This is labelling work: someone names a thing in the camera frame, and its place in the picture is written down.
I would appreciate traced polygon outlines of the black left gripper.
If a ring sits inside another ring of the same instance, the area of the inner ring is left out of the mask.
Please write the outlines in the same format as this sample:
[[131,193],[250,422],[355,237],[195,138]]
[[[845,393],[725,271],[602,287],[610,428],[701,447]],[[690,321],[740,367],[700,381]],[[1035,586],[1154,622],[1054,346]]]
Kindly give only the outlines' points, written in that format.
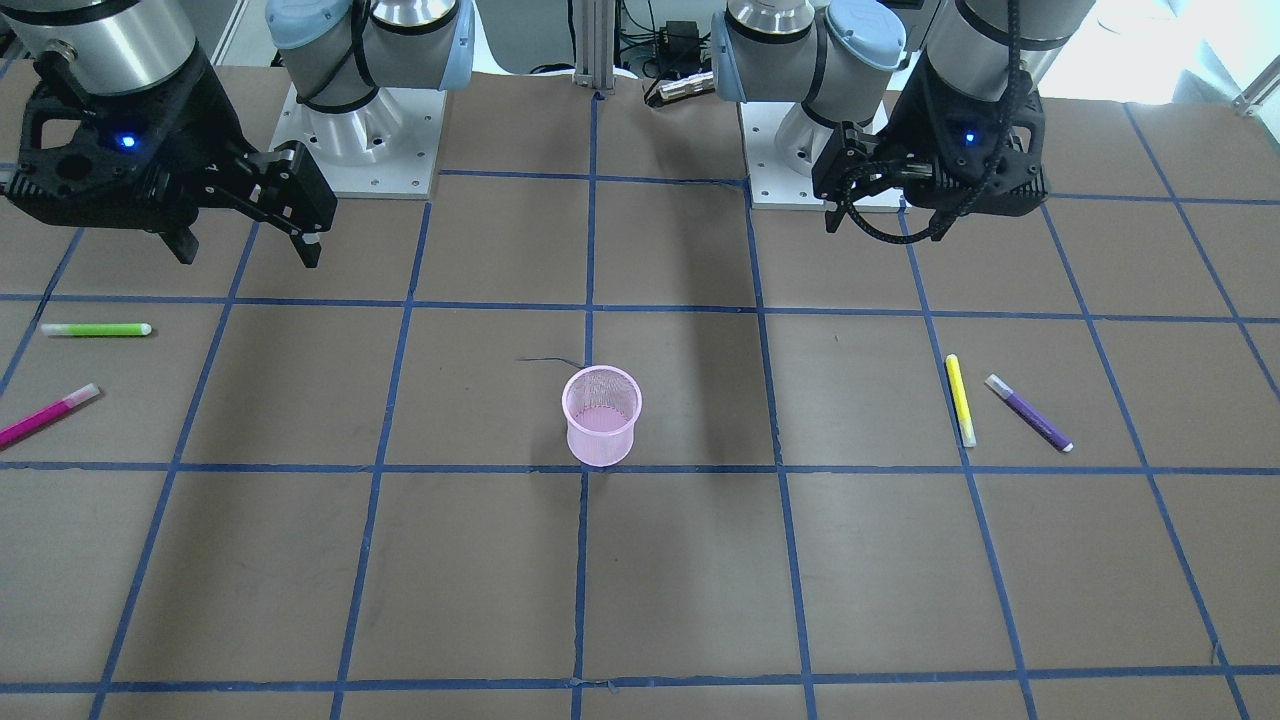
[[988,101],[948,85],[924,53],[883,129],[836,126],[812,170],[817,196],[835,205],[824,213],[826,232],[849,219],[878,233],[858,201],[886,190],[933,211],[925,234],[945,234],[970,214],[1024,217],[1042,205],[1050,195],[1043,104],[1020,61],[997,68],[1005,88]]

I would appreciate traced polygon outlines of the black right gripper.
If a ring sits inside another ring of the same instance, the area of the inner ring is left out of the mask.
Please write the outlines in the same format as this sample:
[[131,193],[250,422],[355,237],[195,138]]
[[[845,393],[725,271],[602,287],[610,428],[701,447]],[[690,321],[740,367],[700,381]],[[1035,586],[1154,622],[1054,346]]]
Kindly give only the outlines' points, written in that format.
[[143,231],[192,265],[192,224],[227,208],[291,237],[315,269],[337,196],[307,146],[256,149],[206,53],[195,44],[174,74],[123,95],[91,94],[67,44],[47,44],[22,118],[18,159],[4,190],[50,225]]

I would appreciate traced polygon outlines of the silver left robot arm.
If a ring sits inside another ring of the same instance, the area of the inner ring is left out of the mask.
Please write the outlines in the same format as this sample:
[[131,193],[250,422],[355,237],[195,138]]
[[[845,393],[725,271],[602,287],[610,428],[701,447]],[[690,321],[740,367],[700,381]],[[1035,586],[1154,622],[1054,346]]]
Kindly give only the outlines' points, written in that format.
[[800,170],[826,231],[941,241],[973,214],[1024,217],[1050,197],[1038,83],[1089,1],[942,1],[882,129],[869,124],[908,53],[879,1],[728,1],[710,23],[716,92],[790,102],[817,138]]

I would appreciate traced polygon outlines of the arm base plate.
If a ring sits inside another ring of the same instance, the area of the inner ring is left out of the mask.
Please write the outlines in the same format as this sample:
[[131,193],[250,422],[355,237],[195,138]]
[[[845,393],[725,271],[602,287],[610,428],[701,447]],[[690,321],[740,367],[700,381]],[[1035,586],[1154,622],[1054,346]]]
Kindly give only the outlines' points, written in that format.
[[832,129],[796,102],[742,102],[739,110],[753,205],[788,211],[833,209],[817,196],[812,179]]
[[296,140],[340,199],[429,200],[448,92],[380,88],[346,113],[307,108],[289,87],[271,145]]

